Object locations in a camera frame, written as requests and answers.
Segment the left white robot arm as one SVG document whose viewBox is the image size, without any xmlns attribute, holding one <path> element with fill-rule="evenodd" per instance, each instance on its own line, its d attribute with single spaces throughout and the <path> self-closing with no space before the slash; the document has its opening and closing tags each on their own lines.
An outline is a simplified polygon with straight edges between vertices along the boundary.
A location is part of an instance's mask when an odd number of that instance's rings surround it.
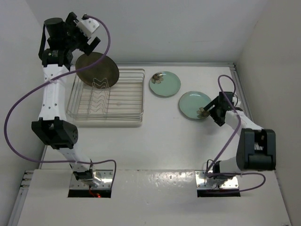
<svg viewBox="0 0 301 226">
<path fill-rule="evenodd" d="M 71 12 L 66 20 L 58 17 L 44 21 L 38 56 L 42 61 L 45 88 L 39 119 L 32 122 L 32 130 L 46 145 L 57 150 L 70 163 L 77 181 L 96 188 L 101 178 L 92 161 L 86 157 L 77 141 L 78 129 L 67 122 L 65 113 L 65 83 L 71 68 L 73 51 L 80 50 L 90 55 L 100 40 L 88 44 L 99 23 L 87 16 L 81 20 Z"/>
</svg>

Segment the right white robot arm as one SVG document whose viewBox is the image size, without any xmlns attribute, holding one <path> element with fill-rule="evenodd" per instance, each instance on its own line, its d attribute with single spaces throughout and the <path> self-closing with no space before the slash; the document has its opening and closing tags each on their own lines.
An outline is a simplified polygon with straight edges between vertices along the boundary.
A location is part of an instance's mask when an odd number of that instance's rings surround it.
<svg viewBox="0 0 301 226">
<path fill-rule="evenodd" d="M 204 110 L 218 126 L 225 124 L 233 133 L 222 150 L 206 170 L 210 177 L 221 178 L 247 171 L 274 171 L 276 169 L 276 133 L 264 129 L 250 120 L 242 109 L 233 106 L 232 92 L 219 95 L 205 106 Z M 239 135 L 236 155 L 227 160 L 219 160 L 235 135 Z"/>
</svg>

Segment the brown ceramic plate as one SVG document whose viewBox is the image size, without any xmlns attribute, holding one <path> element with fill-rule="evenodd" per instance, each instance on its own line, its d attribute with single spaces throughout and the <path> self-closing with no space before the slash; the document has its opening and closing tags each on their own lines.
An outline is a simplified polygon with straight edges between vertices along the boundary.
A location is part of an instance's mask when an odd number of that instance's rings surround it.
<svg viewBox="0 0 301 226">
<path fill-rule="evenodd" d="M 76 61 L 75 68 L 81 69 L 95 63 L 103 56 L 102 53 L 92 52 L 89 56 L 82 54 Z M 78 72 L 77 76 L 88 86 L 96 89 L 107 89 L 119 80 L 119 69 L 116 63 L 108 56 L 92 68 Z"/>
</svg>

